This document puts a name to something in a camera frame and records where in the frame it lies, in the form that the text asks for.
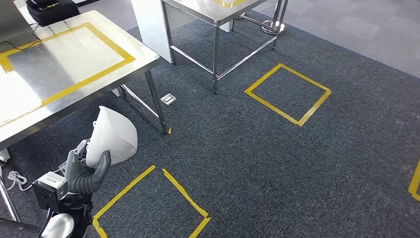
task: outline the table frame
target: table frame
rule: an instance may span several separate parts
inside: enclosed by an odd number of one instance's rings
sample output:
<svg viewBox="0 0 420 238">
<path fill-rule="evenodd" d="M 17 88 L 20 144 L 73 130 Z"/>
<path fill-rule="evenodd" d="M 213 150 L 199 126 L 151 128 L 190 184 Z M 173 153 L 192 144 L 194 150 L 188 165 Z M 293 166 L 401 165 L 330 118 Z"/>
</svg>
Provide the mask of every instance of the table frame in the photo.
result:
<svg viewBox="0 0 420 238">
<path fill-rule="evenodd" d="M 176 64 L 176 60 L 175 60 L 175 51 L 178 52 L 180 55 L 184 56 L 185 58 L 189 59 L 190 61 L 192 61 L 193 63 L 195 63 L 196 65 L 198 65 L 199 67 L 201 67 L 202 69 L 204 69 L 205 71 L 207 71 L 208 73 L 212 74 L 212 78 L 213 78 L 213 84 L 212 84 L 212 91 L 213 93 L 217 92 L 217 83 L 219 80 L 221 80 L 224 76 L 226 76 L 227 74 L 229 74 L 230 72 L 232 72 L 234 69 L 236 69 L 238 66 L 240 66 L 241 64 L 243 64 L 245 61 L 247 61 L 249 58 L 251 58 L 253 55 L 255 55 L 256 53 L 258 53 L 259 51 L 261 51 L 262 49 L 264 49 L 266 46 L 268 46 L 269 44 L 272 43 L 272 47 L 271 49 L 274 50 L 276 45 L 277 45 L 277 41 L 278 41 L 278 35 L 280 33 L 280 27 L 277 27 L 277 29 L 275 29 L 274 27 L 270 27 L 267 26 L 255 19 L 252 19 L 250 17 L 245 16 L 245 14 L 240 15 L 240 17 L 242 19 L 245 19 L 247 21 L 250 21 L 254 24 L 257 24 L 259 26 L 263 26 L 267 29 L 270 29 L 272 31 L 275 32 L 275 36 L 273 38 L 271 38 L 270 40 L 268 40 L 266 43 L 264 43 L 262 46 L 260 46 L 258 49 L 256 49 L 255 51 L 253 51 L 252 53 L 250 53 L 248 56 L 246 56 L 245 58 L 243 58 L 241 61 L 239 61 L 238 63 L 236 63 L 235 65 L 233 65 L 232 67 L 230 67 L 227 71 L 223 72 L 222 74 L 218 74 L 218 55 L 219 55 L 219 32 L 220 32 L 220 26 L 218 24 L 213 25 L 214 27 L 214 45 L 213 45 L 213 69 L 210 69 L 208 67 L 206 67 L 204 64 L 200 63 L 198 60 L 194 59 L 193 57 L 191 57 L 190 55 L 188 55 L 187 53 L 183 52 L 182 50 L 180 50 L 179 48 L 177 48 L 176 46 L 173 45 L 172 42 L 172 37 L 171 37 L 171 33 L 170 33 L 170 26 L 169 26 L 169 22 L 168 22 L 168 17 L 167 17 L 167 12 L 166 12 L 166 4 L 171 5 L 170 3 L 165 2 L 164 0 L 161 0 L 162 2 L 162 7 L 163 7 L 163 15 L 165 18 L 165 26 L 166 26 L 166 32 L 168 35 L 168 42 L 169 42 L 169 46 L 170 46 L 170 57 L 171 57 L 171 63 L 172 64 Z M 273 19 L 277 20 L 279 14 L 280 14 L 280 9 L 282 6 L 283 0 L 278 0 L 278 3 L 276 5 L 275 11 L 274 11 L 274 17 Z M 284 4 L 283 4 L 283 9 L 280 15 L 280 19 L 279 22 L 283 23 L 283 19 L 284 19 L 284 14 L 286 12 L 286 7 L 287 7 L 287 3 L 288 0 L 284 0 Z M 232 20 L 232 25 L 231 25 L 231 30 L 234 30 L 234 21 L 235 19 Z"/>
<path fill-rule="evenodd" d="M 155 87 L 155 83 L 153 81 L 152 73 L 150 70 L 154 68 L 155 66 L 159 65 L 158 56 L 156 55 L 156 58 L 151 60 L 146 65 L 142 66 L 141 68 L 138 68 L 129 74 L 120 77 L 119 79 L 109 83 L 108 85 L 104 85 L 100 88 L 98 88 L 95 92 L 87 95 L 84 98 L 81 98 L 78 101 L 75 101 L 71 104 L 66 105 L 65 107 L 61 108 L 59 111 L 54 112 L 53 114 L 42 118 L 39 121 L 35 121 L 33 123 L 30 123 L 30 126 L 24 127 L 20 130 L 18 130 L 16 133 L 11 133 L 11 136 L 8 136 L 5 140 L 0 141 L 0 166 L 2 163 L 4 164 L 9 159 L 9 154 L 7 151 L 7 148 L 10 145 L 13 145 L 14 143 L 26 138 L 27 136 L 39 131 L 40 129 L 54 123 L 55 121 L 65 117 L 66 115 L 70 114 L 71 112 L 81 108 L 82 106 L 90 103 L 94 99 L 97 99 L 101 96 L 103 96 L 105 93 L 108 93 L 110 91 L 119 91 L 121 93 L 127 92 L 130 94 L 137 102 L 140 103 L 141 106 L 143 106 L 149 113 L 151 113 L 159 122 L 162 128 L 163 133 L 169 134 L 171 132 L 171 128 L 166 125 L 165 118 L 163 115 L 163 111 L 159 102 L 158 93 Z M 136 94 L 134 94 L 124 83 L 127 81 L 134 79 L 135 77 L 145 74 L 147 83 L 149 85 L 149 89 L 156 107 L 157 112 L 155 112 L 151 107 L 149 107 L 143 100 L 140 99 Z M 10 199 L 10 196 L 4 186 L 3 183 L 3 177 L 0 177 L 0 193 L 1 196 L 7 206 L 7 209 L 9 211 L 9 214 L 11 218 L 14 221 L 20 222 L 19 215 L 16 211 L 15 206 L 13 205 L 12 200 Z"/>
</svg>

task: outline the stainless steel table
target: stainless steel table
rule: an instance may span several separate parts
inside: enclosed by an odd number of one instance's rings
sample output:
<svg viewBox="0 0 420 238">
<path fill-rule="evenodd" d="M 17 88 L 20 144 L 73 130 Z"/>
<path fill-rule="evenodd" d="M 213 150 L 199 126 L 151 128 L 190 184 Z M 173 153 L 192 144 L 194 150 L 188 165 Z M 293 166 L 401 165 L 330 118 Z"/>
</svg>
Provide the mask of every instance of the stainless steel table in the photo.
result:
<svg viewBox="0 0 420 238">
<path fill-rule="evenodd" d="M 133 96 L 168 133 L 150 73 L 158 54 L 96 11 L 38 27 L 35 34 L 41 42 L 0 54 L 0 150 L 116 88 Z M 143 73 L 157 112 L 124 85 Z M 1 179 L 0 191 L 19 220 Z"/>
<path fill-rule="evenodd" d="M 161 1 L 163 5 L 163 13 L 165 17 L 168 41 L 171 47 L 172 63 L 176 64 L 174 51 L 177 51 L 178 53 L 180 53 L 187 59 L 191 60 L 193 63 L 200 66 L 205 71 L 212 74 L 213 75 L 212 89 L 214 93 L 217 91 L 217 82 L 221 80 L 224 76 L 226 76 L 228 73 L 236 69 L 239 65 L 241 65 L 243 62 L 248 60 L 251 56 L 255 55 L 260 50 L 262 50 L 264 47 L 268 46 L 270 43 L 273 43 L 272 49 L 275 49 L 276 47 L 278 34 L 280 32 L 281 27 L 267 26 L 243 14 L 244 12 L 247 12 L 251 10 L 252 8 L 265 2 L 266 0 L 161 0 Z M 273 18 L 273 19 L 278 18 L 281 6 L 283 6 L 283 10 L 282 10 L 280 20 L 279 20 L 280 23 L 283 22 L 288 0 L 285 0 L 283 5 L 282 5 L 282 2 L 283 2 L 282 0 L 278 0 L 277 6 L 274 12 L 274 18 Z M 178 9 L 214 26 L 213 69 L 206 67 L 205 65 L 198 62 L 196 59 L 192 58 L 191 56 L 189 56 L 188 54 L 186 54 L 185 52 L 183 52 L 182 50 L 180 50 L 179 48 L 173 45 L 171 34 L 170 34 L 170 27 L 168 23 L 168 17 L 166 13 L 166 7 L 165 7 L 166 4 L 170 4 L 174 7 L 177 7 Z M 238 16 L 241 16 L 243 19 L 253 22 L 257 25 L 263 26 L 265 29 L 275 32 L 275 36 L 269 41 L 267 41 L 265 44 L 263 44 L 261 47 L 253 51 L 251 54 L 246 56 L 243 60 L 236 63 L 226 72 L 222 74 L 218 74 L 217 68 L 218 68 L 219 27 L 228 21 L 234 20 L 235 17 L 238 17 Z"/>
</svg>

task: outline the black cable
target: black cable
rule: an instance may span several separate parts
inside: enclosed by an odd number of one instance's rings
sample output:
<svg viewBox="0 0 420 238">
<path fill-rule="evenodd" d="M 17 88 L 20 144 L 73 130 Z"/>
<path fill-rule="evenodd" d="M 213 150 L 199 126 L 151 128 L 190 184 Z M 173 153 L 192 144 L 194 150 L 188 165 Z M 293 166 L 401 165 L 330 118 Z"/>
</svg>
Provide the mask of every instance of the black cable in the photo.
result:
<svg viewBox="0 0 420 238">
<path fill-rule="evenodd" d="M 13 48 L 15 48 L 15 49 L 17 49 L 17 50 L 21 50 L 21 51 L 24 51 L 24 50 L 26 50 L 26 49 L 28 49 L 29 47 L 31 47 L 31 46 L 33 46 L 34 44 L 36 44 L 36 43 L 38 43 L 38 42 L 41 42 L 41 39 L 35 34 L 35 31 L 37 30 L 37 28 L 39 27 L 39 24 L 38 23 L 32 23 L 32 24 L 30 24 L 30 26 L 32 26 L 32 25 L 37 25 L 36 27 L 35 27 L 35 29 L 32 31 L 32 35 L 34 35 L 38 40 L 37 41 L 35 41 L 35 42 L 33 42 L 32 44 L 30 44 L 29 46 L 27 46 L 27 47 L 25 47 L 25 48 L 19 48 L 19 47 L 16 47 L 12 42 L 10 42 L 10 41 L 3 41 L 3 42 L 0 42 L 0 44 L 4 44 L 4 43 L 9 43 L 10 45 L 12 45 L 13 46 Z"/>
<path fill-rule="evenodd" d="M 45 228 L 47 227 L 48 222 L 50 221 L 52 215 L 53 215 L 53 211 L 50 208 L 48 209 L 47 219 L 45 220 L 44 226 L 42 226 L 41 231 L 38 233 L 38 238 L 41 238 L 42 232 L 44 232 Z"/>
</svg>

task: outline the power cord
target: power cord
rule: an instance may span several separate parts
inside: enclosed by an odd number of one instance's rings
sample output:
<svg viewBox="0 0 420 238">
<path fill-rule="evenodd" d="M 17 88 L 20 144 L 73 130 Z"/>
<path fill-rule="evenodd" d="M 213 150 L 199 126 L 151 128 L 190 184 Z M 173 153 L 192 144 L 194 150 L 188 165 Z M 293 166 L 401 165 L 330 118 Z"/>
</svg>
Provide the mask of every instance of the power cord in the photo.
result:
<svg viewBox="0 0 420 238">
<path fill-rule="evenodd" d="M 41 39 L 35 34 L 35 31 L 37 30 L 37 28 L 39 27 L 39 24 L 38 23 L 32 23 L 32 24 L 30 24 L 31 26 L 32 25 L 37 25 L 36 27 L 35 27 L 35 29 L 32 31 L 32 35 L 34 35 L 38 40 L 37 41 L 34 41 L 32 44 L 30 44 L 29 46 L 27 46 L 27 47 L 25 47 L 25 48 L 19 48 L 19 47 L 16 47 L 12 42 L 10 42 L 10 41 L 3 41 L 3 42 L 0 42 L 0 44 L 4 44 L 4 43 L 8 43 L 8 44 L 10 44 L 10 45 L 12 45 L 13 46 L 13 48 L 15 48 L 15 49 L 17 49 L 17 50 L 21 50 L 21 51 L 24 51 L 24 50 L 27 50 L 28 48 L 30 48 L 31 46 L 33 46 L 34 44 L 36 44 L 36 43 L 38 43 L 38 42 L 41 42 Z"/>
<path fill-rule="evenodd" d="M 54 171 L 53 173 L 57 173 L 60 171 L 64 175 L 66 164 L 67 162 L 64 162 L 61 165 L 59 165 L 58 170 Z M 3 172 L 2 172 L 1 167 L 0 167 L 0 177 L 3 178 Z M 10 186 L 10 188 L 8 188 L 7 191 L 10 191 L 16 184 L 19 186 L 19 189 L 21 191 L 26 191 L 32 187 L 32 183 L 31 183 L 31 185 L 29 185 L 27 188 L 22 188 L 22 185 L 26 184 L 28 180 L 24 176 L 20 175 L 20 173 L 17 171 L 11 171 L 9 175 L 7 176 L 7 178 L 13 181 L 12 186 Z"/>
</svg>

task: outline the carpet floor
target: carpet floor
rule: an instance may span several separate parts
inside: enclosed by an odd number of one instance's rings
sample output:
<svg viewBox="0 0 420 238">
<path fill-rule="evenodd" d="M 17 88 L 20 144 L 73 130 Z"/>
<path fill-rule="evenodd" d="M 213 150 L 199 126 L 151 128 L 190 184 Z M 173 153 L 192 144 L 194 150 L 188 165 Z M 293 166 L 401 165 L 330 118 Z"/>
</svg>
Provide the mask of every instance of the carpet floor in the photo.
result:
<svg viewBox="0 0 420 238">
<path fill-rule="evenodd" d="M 140 39 L 137 28 L 129 33 Z M 236 21 L 235 32 L 220 36 L 220 70 L 269 37 Z M 173 40 L 211 65 L 211 26 L 195 21 L 175 30 Z M 408 192 L 420 152 L 420 79 L 291 26 L 275 51 L 267 47 L 223 78 L 216 95 L 211 75 L 176 58 L 178 65 L 162 60 L 152 70 L 160 95 L 177 98 L 163 105 L 171 135 L 160 134 L 158 122 L 133 99 L 110 93 L 11 146 L 3 176 L 17 170 L 32 181 L 56 170 L 90 137 L 103 105 L 134 123 L 139 145 L 131 159 L 110 169 L 94 194 L 93 214 L 156 166 L 99 218 L 110 238 L 186 238 L 202 222 L 162 168 L 209 214 L 199 238 L 420 236 L 420 203 Z M 279 63 L 331 90 L 302 126 L 244 93 Z M 152 105 L 144 77 L 128 86 Z M 253 91 L 297 120 L 324 92 L 285 68 Z M 46 213 L 31 190 L 14 188 L 10 195 L 24 222 L 43 224 Z M 7 216 L 3 204 L 0 212 Z M 87 237 L 99 235 L 91 228 Z"/>
</svg>

